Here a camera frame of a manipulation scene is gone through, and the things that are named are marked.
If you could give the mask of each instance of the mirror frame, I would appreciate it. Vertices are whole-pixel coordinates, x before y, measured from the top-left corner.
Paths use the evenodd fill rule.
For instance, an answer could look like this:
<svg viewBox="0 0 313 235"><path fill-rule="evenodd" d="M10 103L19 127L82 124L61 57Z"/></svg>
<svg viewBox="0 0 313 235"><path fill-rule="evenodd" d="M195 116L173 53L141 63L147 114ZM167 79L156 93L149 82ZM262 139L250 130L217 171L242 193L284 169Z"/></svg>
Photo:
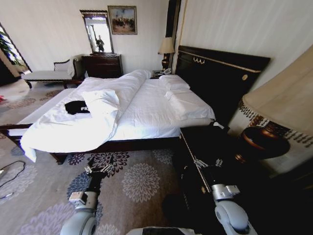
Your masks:
<svg viewBox="0 0 313 235"><path fill-rule="evenodd" d="M93 50L92 40L91 40L90 35L88 34L88 31L87 31L87 24L86 24L86 20L85 20L85 14L86 14L86 15L87 15L87 14L105 15L106 22L107 22L107 26L108 26L108 29L109 29L111 50L112 50L112 53L114 54L113 44L112 44L112 33L111 33L111 28L110 28L110 22L109 22L109 17L108 17L108 11L106 11L106 10L79 10L79 11L80 11L80 13L82 14L82 17L83 17L83 20L84 20L85 30L86 30L86 33L87 33L87 36L88 36L88 40L89 40L89 43L90 43L91 51L92 51L92 53L97 53L97 54L101 54L101 52L98 52L98 51L94 51L94 50Z"/></svg>

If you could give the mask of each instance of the black headboard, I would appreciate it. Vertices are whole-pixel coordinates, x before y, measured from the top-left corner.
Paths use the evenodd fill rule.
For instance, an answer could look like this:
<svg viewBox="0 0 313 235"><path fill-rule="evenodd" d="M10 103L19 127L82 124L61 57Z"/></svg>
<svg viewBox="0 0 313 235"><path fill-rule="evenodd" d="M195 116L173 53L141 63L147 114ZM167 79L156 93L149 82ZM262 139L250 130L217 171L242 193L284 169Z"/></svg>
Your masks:
<svg viewBox="0 0 313 235"><path fill-rule="evenodd" d="M179 46L175 74L214 110L216 120L228 125L238 103L270 58Z"/></svg>

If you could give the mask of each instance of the drawer handle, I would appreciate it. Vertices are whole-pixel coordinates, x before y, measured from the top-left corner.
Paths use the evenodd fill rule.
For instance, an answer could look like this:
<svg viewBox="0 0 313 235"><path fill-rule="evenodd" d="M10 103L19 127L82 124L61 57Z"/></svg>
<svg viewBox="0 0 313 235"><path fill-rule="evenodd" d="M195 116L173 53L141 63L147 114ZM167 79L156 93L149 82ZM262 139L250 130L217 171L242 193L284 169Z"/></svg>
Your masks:
<svg viewBox="0 0 313 235"><path fill-rule="evenodd" d="M248 75L245 74L245 75L242 77L242 80L243 80L243 81L246 81L247 79L248 79Z"/></svg>
<svg viewBox="0 0 313 235"><path fill-rule="evenodd" d="M202 186L201 187L201 191L202 191L203 194L205 194L206 193L205 187Z"/></svg>

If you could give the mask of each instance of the chaise lounge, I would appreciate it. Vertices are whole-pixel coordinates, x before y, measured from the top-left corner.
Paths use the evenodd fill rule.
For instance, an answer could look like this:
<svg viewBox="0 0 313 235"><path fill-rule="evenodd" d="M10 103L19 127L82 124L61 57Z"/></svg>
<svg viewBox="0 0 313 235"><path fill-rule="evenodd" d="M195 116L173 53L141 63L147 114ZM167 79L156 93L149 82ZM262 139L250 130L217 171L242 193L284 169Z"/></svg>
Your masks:
<svg viewBox="0 0 313 235"><path fill-rule="evenodd" d="M84 72L81 55L77 55L64 62L54 62L54 71L35 71L23 75L22 79L30 88L32 88L30 82L63 82L66 89L68 83L81 81Z"/></svg>

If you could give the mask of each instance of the telephone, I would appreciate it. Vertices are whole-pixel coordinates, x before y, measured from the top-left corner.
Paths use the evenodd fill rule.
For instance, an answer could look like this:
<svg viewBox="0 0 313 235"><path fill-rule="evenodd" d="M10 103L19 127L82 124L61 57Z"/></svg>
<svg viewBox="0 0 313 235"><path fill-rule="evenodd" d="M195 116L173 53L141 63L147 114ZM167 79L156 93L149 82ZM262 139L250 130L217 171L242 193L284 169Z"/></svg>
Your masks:
<svg viewBox="0 0 313 235"><path fill-rule="evenodd" d="M168 68L164 71L160 71L159 73L157 73L158 75L169 75L172 73L172 69L171 68Z"/></svg>
<svg viewBox="0 0 313 235"><path fill-rule="evenodd" d="M164 70L163 73L164 73L165 75L171 74L171 73L172 73L172 69L171 69L171 68L168 68L168 69Z"/></svg>

